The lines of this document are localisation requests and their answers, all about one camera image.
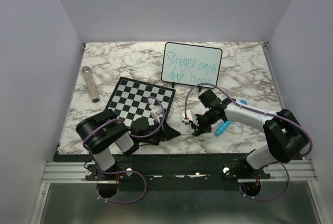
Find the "black framed whiteboard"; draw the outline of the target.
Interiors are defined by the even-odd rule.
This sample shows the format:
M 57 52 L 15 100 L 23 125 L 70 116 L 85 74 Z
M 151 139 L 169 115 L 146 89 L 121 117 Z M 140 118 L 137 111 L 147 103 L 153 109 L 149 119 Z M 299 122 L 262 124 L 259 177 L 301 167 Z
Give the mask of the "black framed whiteboard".
M 216 85 L 223 51 L 220 48 L 167 42 L 164 45 L 161 80 L 195 86 Z

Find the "white green marker pen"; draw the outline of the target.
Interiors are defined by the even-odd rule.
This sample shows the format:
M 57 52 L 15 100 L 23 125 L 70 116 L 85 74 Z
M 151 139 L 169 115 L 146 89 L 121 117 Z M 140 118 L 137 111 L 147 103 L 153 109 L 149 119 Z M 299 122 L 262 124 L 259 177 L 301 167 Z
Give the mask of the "white green marker pen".
M 192 131 L 182 132 L 181 135 L 193 135 Z

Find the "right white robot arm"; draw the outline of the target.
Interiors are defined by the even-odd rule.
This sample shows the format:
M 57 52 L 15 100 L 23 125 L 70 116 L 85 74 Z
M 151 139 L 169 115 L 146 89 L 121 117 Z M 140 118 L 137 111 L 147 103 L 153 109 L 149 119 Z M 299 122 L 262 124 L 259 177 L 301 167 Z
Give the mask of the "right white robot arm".
M 308 134 L 289 110 L 271 112 L 250 108 L 230 96 L 221 100 L 211 89 L 198 99 L 208 110 L 204 114 L 193 114 L 186 109 L 183 116 L 183 122 L 191 124 L 196 136 L 209 133 L 219 120 L 238 122 L 265 135 L 266 145 L 250 152 L 239 165 L 240 174 L 245 178 L 253 177 L 265 165 L 289 163 L 310 144 Z

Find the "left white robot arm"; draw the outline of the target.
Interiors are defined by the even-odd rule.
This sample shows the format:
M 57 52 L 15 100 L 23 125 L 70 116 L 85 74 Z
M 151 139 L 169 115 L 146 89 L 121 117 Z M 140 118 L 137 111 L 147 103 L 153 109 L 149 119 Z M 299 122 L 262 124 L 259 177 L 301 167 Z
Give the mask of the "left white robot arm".
M 111 109 L 82 120 L 75 130 L 83 141 L 83 147 L 99 165 L 97 173 L 104 180 L 111 179 L 116 172 L 116 161 L 110 150 L 112 144 L 124 155 L 131 155 L 141 142 L 158 145 L 181 135 L 160 117 L 154 119 L 152 125 L 147 117 L 139 117 L 127 127 Z

